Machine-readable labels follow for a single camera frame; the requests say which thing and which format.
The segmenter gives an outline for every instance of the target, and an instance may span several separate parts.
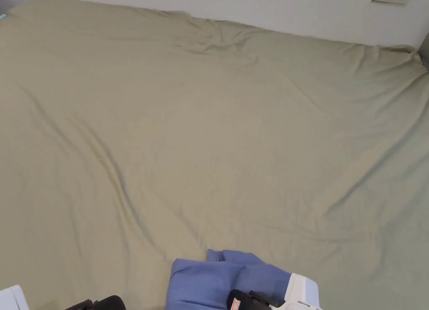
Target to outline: wrinkled sheet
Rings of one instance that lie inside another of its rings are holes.
[[[312,278],[324,309],[426,304],[415,53],[71,0],[8,14],[0,288],[159,310],[172,262],[212,248]]]

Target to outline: white plastic object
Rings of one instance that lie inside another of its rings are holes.
[[[284,295],[284,304],[272,310],[322,310],[319,304],[319,288],[315,281],[292,273]]]
[[[0,291],[1,310],[30,310],[20,286]]]

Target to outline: sticker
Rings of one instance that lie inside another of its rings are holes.
[[[231,305],[231,310],[238,310],[241,301],[234,298],[233,304]]]

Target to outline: beige bedsheet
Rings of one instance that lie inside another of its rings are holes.
[[[0,288],[32,310],[162,309],[208,248],[314,279],[325,310],[427,307],[416,54],[36,0],[0,21],[0,65]]]

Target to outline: blue cloth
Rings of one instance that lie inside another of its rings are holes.
[[[227,297],[233,289],[262,292],[282,301],[289,279],[290,273],[254,254],[208,250],[207,261],[174,261],[165,309],[227,309]]]

